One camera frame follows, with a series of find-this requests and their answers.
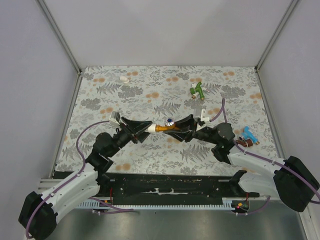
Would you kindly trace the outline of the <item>white pipe elbow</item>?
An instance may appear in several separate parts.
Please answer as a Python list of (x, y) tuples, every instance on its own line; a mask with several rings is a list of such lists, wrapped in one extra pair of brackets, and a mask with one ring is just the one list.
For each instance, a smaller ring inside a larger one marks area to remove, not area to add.
[(154, 123), (154, 124), (151, 124), (148, 128), (147, 128), (147, 132), (148, 133), (156, 133), (157, 132), (157, 125)]

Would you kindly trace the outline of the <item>orange water faucet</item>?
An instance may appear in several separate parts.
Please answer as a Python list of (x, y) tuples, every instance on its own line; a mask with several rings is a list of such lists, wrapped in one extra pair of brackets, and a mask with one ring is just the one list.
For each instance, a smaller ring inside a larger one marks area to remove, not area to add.
[(171, 131), (171, 130), (179, 130), (180, 128), (176, 126), (176, 122), (173, 118), (169, 117), (166, 119), (164, 125), (156, 125), (155, 126), (155, 132), (165, 132), (165, 131)]

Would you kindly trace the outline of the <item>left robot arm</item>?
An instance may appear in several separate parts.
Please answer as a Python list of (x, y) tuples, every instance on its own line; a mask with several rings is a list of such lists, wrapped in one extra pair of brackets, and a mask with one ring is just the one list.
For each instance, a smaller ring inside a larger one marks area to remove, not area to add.
[(42, 193), (32, 191), (25, 197), (18, 222), (24, 227), (28, 240), (45, 240), (80, 203), (96, 194), (106, 196), (110, 192), (106, 172), (114, 163), (111, 157), (129, 142), (142, 143), (157, 131), (156, 124), (148, 120), (122, 117), (116, 123), (115, 134), (102, 132), (96, 136), (88, 156), (82, 153), (78, 143), (75, 145), (82, 164), (69, 176)]

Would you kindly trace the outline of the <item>white pipe elbow far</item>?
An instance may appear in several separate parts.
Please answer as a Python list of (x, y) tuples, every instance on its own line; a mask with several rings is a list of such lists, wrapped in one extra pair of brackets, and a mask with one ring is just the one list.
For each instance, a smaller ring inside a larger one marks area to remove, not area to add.
[(130, 80), (127, 78), (127, 77), (125, 77), (125, 76), (121, 76), (120, 78), (119, 78), (119, 80), (120, 81), (122, 81), (123, 83), (128, 83)]

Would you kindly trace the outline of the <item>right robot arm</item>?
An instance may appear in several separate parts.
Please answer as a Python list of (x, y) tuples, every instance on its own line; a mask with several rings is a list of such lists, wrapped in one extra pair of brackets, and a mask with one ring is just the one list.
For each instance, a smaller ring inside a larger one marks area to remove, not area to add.
[(211, 151), (219, 162), (253, 171), (236, 173), (236, 180), (229, 184), (229, 191), (235, 197), (245, 192), (275, 197), (301, 213), (319, 194), (319, 182), (299, 158), (269, 158), (244, 148), (235, 141), (230, 123), (209, 127), (198, 117), (189, 115), (178, 121), (169, 118), (165, 125), (169, 128), (165, 134), (178, 141), (187, 143), (197, 139), (214, 144)]

